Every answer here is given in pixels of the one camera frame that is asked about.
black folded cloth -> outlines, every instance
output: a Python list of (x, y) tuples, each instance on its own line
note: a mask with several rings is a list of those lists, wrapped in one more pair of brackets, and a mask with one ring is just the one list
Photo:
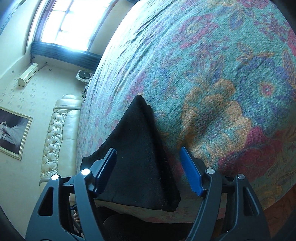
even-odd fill
[(82, 158), (80, 170), (103, 159), (110, 148), (117, 162), (99, 200), (173, 212), (180, 193), (168, 164), (152, 108), (137, 95), (114, 131), (89, 157)]

air conditioner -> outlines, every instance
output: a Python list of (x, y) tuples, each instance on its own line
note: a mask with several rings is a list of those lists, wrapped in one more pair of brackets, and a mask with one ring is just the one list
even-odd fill
[(85, 70), (79, 70), (76, 75), (76, 79), (87, 84), (93, 78), (93, 76), (94, 76), (94, 74), (91, 74)]
[(33, 76), (38, 72), (38, 64), (33, 63), (29, 68), (19, 77), (19, 86), (26, 87)]

black pants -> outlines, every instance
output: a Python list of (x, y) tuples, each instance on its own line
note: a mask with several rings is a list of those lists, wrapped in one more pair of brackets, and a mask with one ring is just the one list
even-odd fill
[(179, 241), (187, 237), (192, 223), (148, 223), (105, 207), (98, 208), (109, 241)]

bedspread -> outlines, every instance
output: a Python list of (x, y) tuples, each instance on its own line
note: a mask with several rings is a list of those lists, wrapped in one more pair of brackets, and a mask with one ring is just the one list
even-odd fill
[(266, 209), (296, 183), (295, 64), (296, 36), (269, 0), (141, 0), (90, 84), (77, 171), (140, 94), (155, 112), (181, 202), (171, 213), (99, 205), (150, 222), (193, 222), (201, 200), (180, 164), (184, 145), (207, 167), (245, 174)]

framed picture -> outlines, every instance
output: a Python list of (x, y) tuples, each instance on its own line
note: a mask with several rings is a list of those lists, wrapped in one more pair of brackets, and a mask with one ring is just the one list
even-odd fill
[(0, 151), (21, 160), (32, 119), (33, 117), (0, 107)]

